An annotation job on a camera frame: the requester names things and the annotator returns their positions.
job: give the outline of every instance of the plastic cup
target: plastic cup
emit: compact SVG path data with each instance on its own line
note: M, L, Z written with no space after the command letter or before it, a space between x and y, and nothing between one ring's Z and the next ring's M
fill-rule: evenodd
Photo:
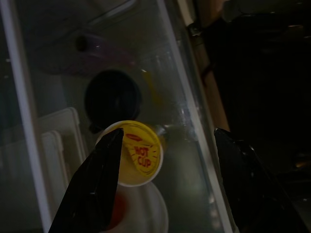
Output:
M138 121L119 121L105 129L97 142L117 128L124 130L118 183L136 187L150 182L162 167L162 145L165 144L163 130Z

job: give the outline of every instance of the yellow object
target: yellow object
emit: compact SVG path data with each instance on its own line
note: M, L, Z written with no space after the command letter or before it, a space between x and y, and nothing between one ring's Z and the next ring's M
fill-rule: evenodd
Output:
M152 180L163 160L163 148L158 135L149 126L132 120L111 125L103 135L117 128L124 130L119 183L138 186Z

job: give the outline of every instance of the black lid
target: black lid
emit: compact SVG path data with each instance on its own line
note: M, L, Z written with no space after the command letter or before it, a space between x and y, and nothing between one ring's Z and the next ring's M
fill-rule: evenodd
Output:
M49 233L98 233L110 223L123 129L104 135L74 173Z
M225 193L240 232L309 232L254 149L225 130L216 129L214 135Z
M85 94L88 118L104 130L121 120L134 120L139 114L141 93L136 83L123 72L106 70L89 83Z

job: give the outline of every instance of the yellow cup lid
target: yellow cup lid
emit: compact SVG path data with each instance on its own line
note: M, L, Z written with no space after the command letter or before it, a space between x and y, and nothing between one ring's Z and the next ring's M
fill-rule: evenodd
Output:
M147 125L126 120L110 126L107 131L123 128L123 146L128 150L136 169L144 177L152 177L157 172L163 151L157 134Z

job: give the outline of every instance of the transparent container wall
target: transparent container wall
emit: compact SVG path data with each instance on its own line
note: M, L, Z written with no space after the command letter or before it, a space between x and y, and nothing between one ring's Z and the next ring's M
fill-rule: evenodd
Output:
M2 21L0 107L0 231L42 232L26 141L13 133L21 116Z
M139 0L123 12L91 21L71 8L66 20L44 33L39 29L45 30L49 22L44 16L32 14L40 12L39 1L27 1L37 6L30 7L27 14L23 2L16 1L39 117L75 108L87 154L98 137L89 132L84 107L87 85L102 70L125 72L141 91L137 120L162 126L166 131L163 166L154 184L168 208L169 232L223 232L157 2ZM55 13L61 9L65 13L69 3L62 1ZM29 30L39 21L39 33ZM90 58L76 51L77 37L94 33L103 39L100 47L104 47L106 56L97 52Z

